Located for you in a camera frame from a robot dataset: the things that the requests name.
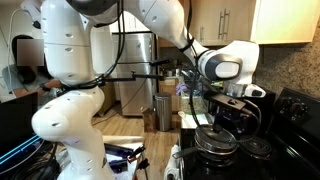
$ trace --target pot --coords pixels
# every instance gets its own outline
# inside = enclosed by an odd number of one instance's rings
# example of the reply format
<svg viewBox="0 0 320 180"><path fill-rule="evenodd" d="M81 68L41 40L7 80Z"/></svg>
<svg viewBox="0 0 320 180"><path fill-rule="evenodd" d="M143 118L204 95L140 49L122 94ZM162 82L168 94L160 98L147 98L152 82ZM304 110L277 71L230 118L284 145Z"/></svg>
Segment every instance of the pot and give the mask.
<svg viewBox="0 0 320 180"><path fill-rule="evenodd" d="M172 155L180 158L190 153L203 151L217 156L229 156L238 145L235 137L219 125L202 124L195 129L195 147L187 148Z"/></svg>

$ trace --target stovetop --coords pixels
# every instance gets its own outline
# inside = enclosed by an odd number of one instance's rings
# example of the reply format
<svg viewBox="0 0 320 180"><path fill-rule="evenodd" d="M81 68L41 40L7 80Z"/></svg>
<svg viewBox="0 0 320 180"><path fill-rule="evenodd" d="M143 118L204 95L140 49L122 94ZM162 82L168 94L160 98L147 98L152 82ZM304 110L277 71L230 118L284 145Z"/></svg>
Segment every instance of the stovetop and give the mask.
<svg viewBox="0 0 320 180"><path fill-rule="evenodd" d="M291 106L297 105L294 103L301 105L303 102L308 110L297 115L292 107L284 104L284 98L288 97L292 100ZM199 154L193 153L181 158L182 179L320 179L320 141L313 129L320 129L320 126L316 126L320 121L320 113L317 112L319 109L319 101L284 89L275 104L271 128L265 137L261 137L271 145L272 151L268 158L257 159L238 147L234 163L219 168L208 166L207 161L199 159ZM181 129L181 149L194 146L194 135L194 129Z"/></svg>

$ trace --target cabinet handle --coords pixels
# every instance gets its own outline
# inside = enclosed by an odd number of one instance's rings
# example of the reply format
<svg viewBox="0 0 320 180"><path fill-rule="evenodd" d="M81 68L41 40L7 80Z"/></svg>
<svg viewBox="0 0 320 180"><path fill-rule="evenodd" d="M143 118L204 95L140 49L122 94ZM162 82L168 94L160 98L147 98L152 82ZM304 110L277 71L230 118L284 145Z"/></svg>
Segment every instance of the cabinet handle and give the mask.
<svg viewBox="0 0 320 180"><path fill-rule="evenodd" d="M220 32L222 18L223 18L223 15L222 15L222 12L220 11L218 39L220 39L220 36L222 35L222 33Z"/></svg>
<svg viewBox="0 0 320 180"><path fill-rule="evenodd" d="M204 31L204 27L201 26L201 27L200 27L200 41L201 41L201 42L204 40L204 38L203 38L203 31Z"/></svg>
<svg viewBox="0 0 320 180"><path fill-rule="evenodd" d="M228 29L229 29L229 19L230 19L230 11L229 11L229 13L227 13L227 10L224 9L224 19L223 19L223 27L222 27L222 29L223 29L222 30L222 32L223 32L222 39L224 39L225 41L227 41L227 35L228 35Z"/></svg>

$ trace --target kitchen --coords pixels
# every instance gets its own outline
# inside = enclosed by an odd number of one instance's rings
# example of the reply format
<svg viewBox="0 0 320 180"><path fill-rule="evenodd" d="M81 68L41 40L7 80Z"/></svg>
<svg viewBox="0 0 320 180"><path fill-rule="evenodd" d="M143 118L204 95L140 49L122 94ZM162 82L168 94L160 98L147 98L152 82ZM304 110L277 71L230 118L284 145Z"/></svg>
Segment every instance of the kitchen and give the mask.
<svg viewBox="0 0 320 180"><path fill-rule="evenodd" d="M222 8L221 13L222 14L225 13L224 8ZM261 85L269 90L276 92L277 95L280 94L283 87L288 87L292 89L298 89L310 95L319 97L320 96L319 94L320 80L317 77L319 77L320 75L318 71L319 70L318 57L320 54L320 30L319 30L320 23L318 20L316 22L317 22L316 23L317 25L313 24L315 27L315 33L314 33L314 36L312 35L312 38L311 38L312 42L309 42L311 41L309 39L307 43L291 42L289 44L268 43L268 45L260 45L260 58L259 58L258 66L256 69L256 73L254 75L253 82L255 84ZM21 26L23 27L30 26L26 24L28 23L24 23ZM221 46L225 45L223 43L217 44L217 41L209 41L209 43L213 43L210 45L207 44L212 49L219 49ZM186 57L182 53L180 53L176 48L170 47L170 45L166 44L166 42L160 41L159 44L160 44L160 50L159 50L160 59L170 57L172 59L175 59L175 60L179 59L185 62L184 59L186 59ZM6 50L6 47L5 47L5 44L2 44L1 46L2 46L1 55L3 55L4 53L2 53L3 52L2 50ZM112 115L113 113L108 112L105 115L105 117L108 117L108 115L110 114ZM96 118L94 119L94 122L95 121L99 122L99 120L103 120L103 118L102 119ZM173 121L177 122L175 123L175 127L180 127L178 115L176 114L173 115ZM114 125L118 123L122 125L121 128L119 128L118 126L114 127ZM159 179L162 179L164 169L167 164L167 160L169 159L169 155L170 155L169 153L170 153L171 147L175 144L178 138L177 128L167 133L157 132L156 134L150 134L150 133L144 134L143 121L140 118L129 118L128 120L128 119L123 119L119 115L113 117L112 119L110 119L110 121L106 121L104 123L97 125L97 128L100 129L104 135L144 136L145 145L147 147L146 157L148 157L151 162L150 167L147 168L149 178L157 179L159 177ZM139 179L143 179L144 173L142 171L140 172L138 171L138 177Z"/></svg>

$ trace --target trash can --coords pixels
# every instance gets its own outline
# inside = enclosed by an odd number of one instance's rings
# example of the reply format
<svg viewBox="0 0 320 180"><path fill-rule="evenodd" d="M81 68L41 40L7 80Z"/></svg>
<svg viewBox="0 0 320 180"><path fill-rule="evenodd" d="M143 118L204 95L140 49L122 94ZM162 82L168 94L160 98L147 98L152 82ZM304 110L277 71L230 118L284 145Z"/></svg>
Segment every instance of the trash can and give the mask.
<svg viewBox="0 0 320 180"><path fill-rule="evenodd" d="M155 95L156 121L159 131L169 131L172 122L171 94L157 93Z"/></svg>

